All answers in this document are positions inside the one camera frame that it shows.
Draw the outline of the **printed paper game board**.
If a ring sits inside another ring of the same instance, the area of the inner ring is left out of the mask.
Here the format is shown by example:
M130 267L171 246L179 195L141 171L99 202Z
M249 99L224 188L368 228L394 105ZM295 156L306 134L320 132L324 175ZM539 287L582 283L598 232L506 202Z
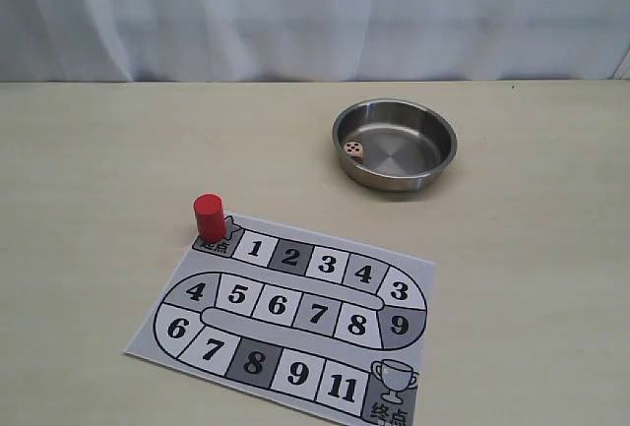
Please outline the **printed paper game board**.
M410 425L435 266L242 214L196 239L128 355L342 425Z

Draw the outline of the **stainless steel round bowl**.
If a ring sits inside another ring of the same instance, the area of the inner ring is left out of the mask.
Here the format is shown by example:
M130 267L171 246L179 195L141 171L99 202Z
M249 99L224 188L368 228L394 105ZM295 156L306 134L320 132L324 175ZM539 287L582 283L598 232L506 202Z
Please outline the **stainless steel round bowl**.
M388 193L419 192L429 187L457 154L452 125L431 108L395 98L354 103L334 121L332 141L343 172L357 184ZM361 142L364 160L344 151Z

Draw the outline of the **white curtain backdrop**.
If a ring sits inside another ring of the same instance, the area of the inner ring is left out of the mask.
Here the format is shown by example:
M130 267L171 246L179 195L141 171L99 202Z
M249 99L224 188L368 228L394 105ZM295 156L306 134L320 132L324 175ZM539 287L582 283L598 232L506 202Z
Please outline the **white curtain backdrop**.
M7 82L628 75L629 0L1 0Z

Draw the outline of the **red cylinder game piece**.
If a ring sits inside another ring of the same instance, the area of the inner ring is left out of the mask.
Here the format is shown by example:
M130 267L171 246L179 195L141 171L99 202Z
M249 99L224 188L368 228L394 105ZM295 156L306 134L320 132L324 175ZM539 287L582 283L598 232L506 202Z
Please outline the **red cylinder game piece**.
M204 194L193 203L193 211L199 236L206 242L217 242L226 236L222 198L216 194Z

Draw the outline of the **beige wooden die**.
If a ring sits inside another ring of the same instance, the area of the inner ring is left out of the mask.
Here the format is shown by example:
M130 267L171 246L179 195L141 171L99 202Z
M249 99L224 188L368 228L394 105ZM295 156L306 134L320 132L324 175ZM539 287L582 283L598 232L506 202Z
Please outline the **beige wooden die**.
M364 160L364 147L361 142L348 141L344 144L344 151L346 154L358 163L362 163Z

